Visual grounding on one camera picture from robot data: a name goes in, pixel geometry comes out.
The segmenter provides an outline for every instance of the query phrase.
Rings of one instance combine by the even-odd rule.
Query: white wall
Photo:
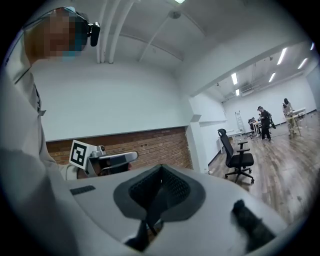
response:
[[[226,121],[224,107],[221,102],[203,92],[190,99],[195,113],[200,114],[200,122],[220,122]]]
[[[179,87],[136,62],[43,61],[32,67],[47,141],[186,126]]]
[[[251,131],[248,120],[258,119],[258,106],[272,114],[272,120],[277,125],[285,122],[282,103],[287,98],[293,109],[306,108],[306,112],[316,109],[316,103],[306,78],[302,75],[281,84],[266,88],[248,96],[238,96],[223,104],[229,129],[238,129],[235,112],[240,111],[246,132]]]
[[[223,23],[225,29],[194,45],[176,71],[184,93],[197,95],[284,46],[306,39],[292,17],[270,1],[251,1],[242,16]]]
[[[219,129],[227,129],[227,123],[219,123],[213,125],[203,125],[200,123],[201,133],[204,142],[204,150],[205,150],[205,157],[206,163],[209,164],[212,159],[218,154],[220,150],[219,140],[220,137],[218,135]]]
[[[199,120],[202,134],[206,164],[209,164],[219,152],[218,129],[227,127],[227,119],[221,102],[203,92],[190,99],[195,113],[201,115]]]

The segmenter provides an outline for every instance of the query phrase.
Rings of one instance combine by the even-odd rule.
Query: brick wall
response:
[[[47,142],[48,151],[58,164],[69,162],[72,141]],[[108,155],[138,151],[139,157],[132,162],[132,169],[156,164],[192,169],[184,127],[81,138],[78,141],[95,146],[103,145]]]

